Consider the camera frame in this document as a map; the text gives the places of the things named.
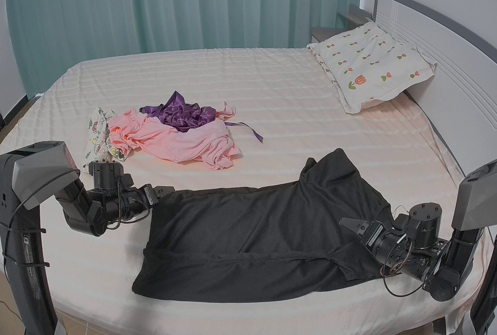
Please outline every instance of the white pillow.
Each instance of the white pillow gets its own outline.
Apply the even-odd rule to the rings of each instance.
[[[394,40],[374,22],[307,47],[337,87],[345,112],[391,100],[434,75],[436,61]]]

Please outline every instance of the black garment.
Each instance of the black garment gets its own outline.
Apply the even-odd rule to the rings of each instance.
[[[380,278],[342,217],[391,222],[390,205],[344,151],[308,158],[298,181],[181,190],[152,212],[133,292],[156,299],[265,302]]]

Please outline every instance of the baseboard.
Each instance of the baseboard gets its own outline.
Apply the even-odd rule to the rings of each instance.
[[[5,125],[8,125],[9,122],[14,119],[17,113],[21,111],[21,109],[27,104],[28,101],[29,101],[28,96],[24,95],[24,97],[21,100],[19,100],[19,103],[17,103],[15,107],[12,110],[10,110],[10,112],[3,119]]]

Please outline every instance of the bed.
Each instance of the bed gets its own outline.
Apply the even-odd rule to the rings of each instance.
[[[377,3],[378,21],[382,13],[391,20],[389,1]],[[402,24],[408,17],[396,10]],[[440,204],[440,236],[450,238],[463,172],[423,113],[427,106],[420,104],[421,109],[401,94],[360,114],[346,114],[336,89],[306,48],[160,52],[82,62],[36,101],[0,145],[0,153],[39,140],[65,140],[81,168],[87,124],[96,106],[123,114],[130,107],[165,102],[174,90],[187,102],[235,106],[233,120],[255,128],[264,143],[243,127],[231,127],[242,154],[233,167],[219,171],[209,171],[202,162],[176,164],[135,151],[123,163],[135,185],[204,189],[285,183],[298,178],[308,157],[317,160],[341,147],[396,214],[421,202]],[[419,100],[429,95],[419,88],[412,95],[416,93]],[[444,126],[438,131],[444,134]],[[463,170],[474,163],[463,158]],[[92,188],[89,175],[82,173],[81,180]],[[444,303],[423,291],[394,298],[381,280],[281,302],[160,301],[131,291],[150,218],[93,238],[72,231],[52,197],[41,206],[41,221],[47,229],[43,246],[51,264],[47,276],[55,306],[123,334],[395,334],[449,313],[460,319],[481,285],[492,251],[485,233],[469,278]],[[389,279],[396,293],[417,285],[405,275]]]

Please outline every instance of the white headboard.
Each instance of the white headboard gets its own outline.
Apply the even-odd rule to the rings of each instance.
[[[497,158],[497,48],[413,0],[375,0],[373,20],[437,60],[407,91],[465,174]]]

